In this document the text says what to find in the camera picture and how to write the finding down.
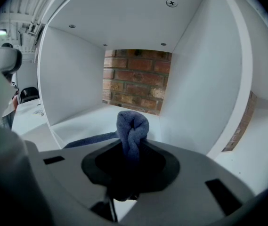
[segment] white pipe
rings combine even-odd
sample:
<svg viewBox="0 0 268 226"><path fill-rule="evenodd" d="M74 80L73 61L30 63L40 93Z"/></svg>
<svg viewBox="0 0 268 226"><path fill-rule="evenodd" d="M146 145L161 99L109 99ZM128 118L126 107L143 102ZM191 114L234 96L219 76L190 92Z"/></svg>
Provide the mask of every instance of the white pipe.
<svg viewBox="0 0 268 226"><path fill-rule="evenodd" d="M50 0L45 0L45 2L44 2L44 4L43 4L43 6L41 7L41 12L40 12L40 15L39 15L39 19L38 19L38 21L37 21L37 23L36 23L36 26L35 26L35 28L34 28L34 33L36 33L38 30L39 30L39 28L40 28L40 26L41 26L41 19L43 18L43 15L44 15L44 13L45 13L45 10L46 10L46 8L47 8L47 5L50 3Z"/></svg>
<svg viewBox="0 0 268 226"><path fill-rule="evenodd" d="M36 8L35 8L35 11L34 11L34 14L33 14L32 19L31 19L30 26L29 26L29 31L30 31L30 32L32 31L32 27L33 27L33 25L34 25L35 18L36 18L36 16L37 16L38 12L39 12L39 9L40 9L40 7L41 7L43 1L44 1L44 0L39 0L38 5L37 5Z"/></svg>

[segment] black chair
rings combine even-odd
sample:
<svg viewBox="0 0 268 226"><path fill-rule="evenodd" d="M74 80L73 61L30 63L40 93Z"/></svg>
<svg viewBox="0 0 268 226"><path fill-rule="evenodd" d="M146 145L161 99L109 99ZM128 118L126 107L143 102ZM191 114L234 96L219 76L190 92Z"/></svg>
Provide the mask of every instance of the black chair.
<svg viewBox="0 0 268 226"><path fill-rule="evenodd" d="M28 87L23 89L20 97L22 103L40 98L39 92L35 87Z"/></svg>

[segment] black slot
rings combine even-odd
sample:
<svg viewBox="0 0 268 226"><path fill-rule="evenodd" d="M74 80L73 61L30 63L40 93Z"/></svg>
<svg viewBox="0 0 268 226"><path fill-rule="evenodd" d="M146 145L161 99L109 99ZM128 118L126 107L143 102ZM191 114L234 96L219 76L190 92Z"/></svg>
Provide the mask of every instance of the black slot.
<svg viewBox="0 0 268 226"><path fill-rule="evenodd" d="M237 209L239 209L242 204L237 200L237 198L226 188L226 186L219 180L211 180L205 182L209 190L213 194L214 198L220 205L221 209L224 211L226 216L230 215Z"/></svg>
<svg viewBox="0 0 268 226"><path fill-rule="evenodd" d="M59 162L59 161L62 161L62 160L64 160L64 158L62 156L55 156L55 157L44 159L44 163L46 165L48 165L48 164L52 164L52 163Z"/></svg>

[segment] blue towel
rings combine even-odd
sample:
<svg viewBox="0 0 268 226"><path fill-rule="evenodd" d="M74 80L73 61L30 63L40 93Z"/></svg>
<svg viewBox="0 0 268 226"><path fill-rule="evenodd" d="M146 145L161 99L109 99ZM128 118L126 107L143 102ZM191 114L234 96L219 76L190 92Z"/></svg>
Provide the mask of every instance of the blue towel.
<svg viewBox="0 0 268 226"><path fill-rule="evenodd" d="M140 140L147 137L149 123L147 118L135 111L120 111L117 115L117 131L93 136L67 144L64 148L89 145L112 138L120 138L125 159L131 167L139 163Z"/></svg>

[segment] white wall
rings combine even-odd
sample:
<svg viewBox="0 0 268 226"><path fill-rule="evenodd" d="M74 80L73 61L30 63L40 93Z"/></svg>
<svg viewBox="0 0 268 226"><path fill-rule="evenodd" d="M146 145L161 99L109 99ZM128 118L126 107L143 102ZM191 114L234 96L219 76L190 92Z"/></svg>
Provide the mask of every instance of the white wall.
<svg viewBox="0 0 268 226"><path fill-rule="evenodd" d="M16 72L17 86L19 87L19 93L23 89L28 87L35 87L38 89L37 78L37 64L32 61L22 61L20 69Z"/></svg>
<svg viewBox="0 0 268 226"><path fill-rule="evenodd" d="M242 45L228 2L203 0L173 51L160 113L162 141L207 154L233 112L241 76Z"/></svg>
<svg viewBox="0 0 268 226"><path fill-rule="evenodd" d="M217 163L245 182L255 194L268 188L268 101L258 98L250 124L232 152Z"/></svg>
<svg viewBox="0 0 268 226"><path fill-rule="evenodd" d="M268 27L246 0L236 0L246 24L252 44L253 81L252 91L268 100Z"/></svg>
<svg viewBox="0 0 268 226"><path fill-rule="evenodd" d="M49 125L102 103L104 57L104 49L46 26L38 79Z"/></svg>

